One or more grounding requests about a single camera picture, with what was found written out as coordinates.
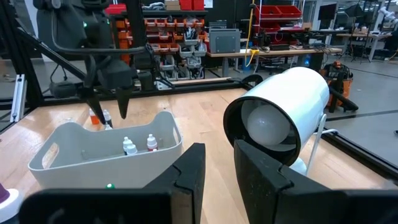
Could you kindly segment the small red food coloring bottle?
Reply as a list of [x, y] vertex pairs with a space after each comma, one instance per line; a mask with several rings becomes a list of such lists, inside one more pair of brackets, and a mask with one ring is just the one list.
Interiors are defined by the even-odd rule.
[[147, 138], [147, 150], [148, 151], [157, 151], [158, 144], [155, 136], [153, 134], [149, 134]]

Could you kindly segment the grey metal box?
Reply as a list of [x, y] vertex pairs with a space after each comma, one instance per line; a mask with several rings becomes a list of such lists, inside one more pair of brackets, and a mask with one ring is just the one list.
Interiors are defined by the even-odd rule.
[[210, 53], [240, 52], [241, 33], [238, 29], [209, 29]]

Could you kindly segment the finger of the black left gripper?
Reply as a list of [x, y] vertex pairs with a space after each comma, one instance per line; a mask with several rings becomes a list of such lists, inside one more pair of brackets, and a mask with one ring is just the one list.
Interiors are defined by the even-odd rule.
[[132, 93], [132, 86], [122, 86], [116, 89], [116, 100], [118, 102], [119, 113], [122, 119], [126, 119], [131, 93]]
[[82, 88], [79, 91], [79, 97], [84, 100], [87, 105], [92, 109], [94, 114], [98, 117], [102, 124], [106, 123], [103, 110], [100, 105], [99, 98], [92, 88]]

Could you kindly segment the parts shelf with orange bins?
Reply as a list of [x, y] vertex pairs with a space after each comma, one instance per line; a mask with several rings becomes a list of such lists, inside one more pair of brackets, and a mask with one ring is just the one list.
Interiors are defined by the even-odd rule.
[[204, 79], [208, 37], [204, 0], [154, 0], [141, 6], [161, 75], [170, 81]]

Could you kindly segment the silver aluminium extrusion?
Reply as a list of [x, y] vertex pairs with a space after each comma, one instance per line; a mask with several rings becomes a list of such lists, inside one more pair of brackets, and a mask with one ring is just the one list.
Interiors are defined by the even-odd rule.
[[27, 80], [24, 74], [17, 75], [14, 96], [12, 101], [12, 108], [10, 113], [10, 122], [16, 123], [22, 119], [25, 108], [25, 97], [27, 91]]

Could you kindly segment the orange black shop vacuum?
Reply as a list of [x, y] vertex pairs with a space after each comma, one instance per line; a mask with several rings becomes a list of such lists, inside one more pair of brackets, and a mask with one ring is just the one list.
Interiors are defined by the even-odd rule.
[[349, 99], [353, 73], [346, 65], [338, 60], [334, 61], [325, 65], [320, 70], [320, 74], [326, 80], [330, 90], [326, 105], [330, 113], [333, 113], [337, 107], [341, 107], [344, 112], [359, 109], [358, 105]]

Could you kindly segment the white plastic handled basket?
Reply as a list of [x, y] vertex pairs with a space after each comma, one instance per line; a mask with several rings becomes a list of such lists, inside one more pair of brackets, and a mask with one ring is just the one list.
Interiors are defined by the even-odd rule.
[[[153, 134], [158, 150], [147, 150]], [[125, 155], [124, 137], [137, 153]], [[142, 126], [89, 131], [75, 122], [56, 128], [28, 164], [44, 189], [142, 188], [158, 177], [182, 154], [182, 137], [172, 113], [161, 111]]]

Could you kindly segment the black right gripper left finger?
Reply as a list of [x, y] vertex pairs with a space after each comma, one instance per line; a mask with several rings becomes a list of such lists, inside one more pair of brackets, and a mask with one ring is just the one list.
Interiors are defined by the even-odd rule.
[[192, 144], [141, 189], [48, 189], [27, 197], [19, 224], [200, 224], [205, 144]]

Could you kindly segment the rack with red bins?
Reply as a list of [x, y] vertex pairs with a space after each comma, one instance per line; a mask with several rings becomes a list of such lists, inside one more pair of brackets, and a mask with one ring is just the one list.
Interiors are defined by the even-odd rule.
[[254, 8], [256, 32], [277, 33], [281, 24], [301, 19], [302, 11], [293, 5], [264, 5], [258, 4]]

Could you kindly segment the wooden workbench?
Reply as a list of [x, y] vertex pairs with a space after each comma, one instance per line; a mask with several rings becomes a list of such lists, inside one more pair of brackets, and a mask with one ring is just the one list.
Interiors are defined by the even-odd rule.
[[342, 53], [342, 50], [334, 47], [323, 47], [323, 48], [292, 48], [289, 50], [270, 50], [268, 52], [263, 50], [254, 50], [254, 54], [249, 49], [241, 49], [239, 52], [233, 53], [211, 53], [207, 52], [206, 56], [210, 58], [222, 58], [221, 74], [222, 77], [229, 75], [229, 58], [233, 58], [235, 61], [235, 67], [237, 68], [239, 58], [243, 60], [242, 67], [247, 67], [251, 64], [251, 60], [254, 60], [258, 64], [260, 58], [273, 58], [273, 57], [303, 57], [304, 55], [311, 55], [311, 59], [308, 62], [308, 66], [313, 70], [320, 70], [322, 68], [322, 62], [324, 55]]

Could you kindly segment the white office table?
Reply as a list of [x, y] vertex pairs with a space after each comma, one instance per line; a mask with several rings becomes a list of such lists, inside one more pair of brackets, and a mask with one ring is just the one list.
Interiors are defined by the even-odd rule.
[[[340, 57], [343, 57], [345, 55], [351, 56], [352, 61], [356, 60], [356, 57], [353, 53], [353, 49], [351, 48], [353, 39], [360, 38], [362, 39], [363, 44], [361, 45], [361, 59], [363, 59], [364, 56], [366, 56], [366, 59], [369, 61], [369, 63], [372, 62], [374, 53], [377, 49], [377, 44], [380, 40], [386, 39], [388, 37], [391, 37], [392, 34], [337, 34], [336, 36], [342, 37], [344, 40], [344, 45], [343, 45], [343, 51], [340, 54]], [[367, 54], [366, 47], [368, 45], [368, 42], [370, 43], [370, 52]]]

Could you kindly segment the large purple food coloring bottle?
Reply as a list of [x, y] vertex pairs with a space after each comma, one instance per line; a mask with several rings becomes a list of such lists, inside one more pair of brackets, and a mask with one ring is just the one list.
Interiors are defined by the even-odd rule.
[[17, 221], [24, 196], [17, 189], [7, 189], [0, 183], [0, 224]]

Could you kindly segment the white cylindrical spot lamp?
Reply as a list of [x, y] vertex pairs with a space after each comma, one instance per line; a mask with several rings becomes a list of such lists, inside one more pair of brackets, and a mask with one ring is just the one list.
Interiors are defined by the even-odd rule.
[[233, 100], [223, 116], [230, 143], [240, 139], [294, 171], [307, 175], [312, 159], [304, 162], [300, 151], [315, 136], [314, 156], [326, 122], [329, 100], [325, 79], [307, 67], [290, 68], [266, 78]]

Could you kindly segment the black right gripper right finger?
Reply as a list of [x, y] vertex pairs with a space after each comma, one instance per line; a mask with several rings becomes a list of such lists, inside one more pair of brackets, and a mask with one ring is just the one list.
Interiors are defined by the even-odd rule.
[[398, 224], [398, 190], [333, 190], [243, 140], [234, 142], [250, 224]]

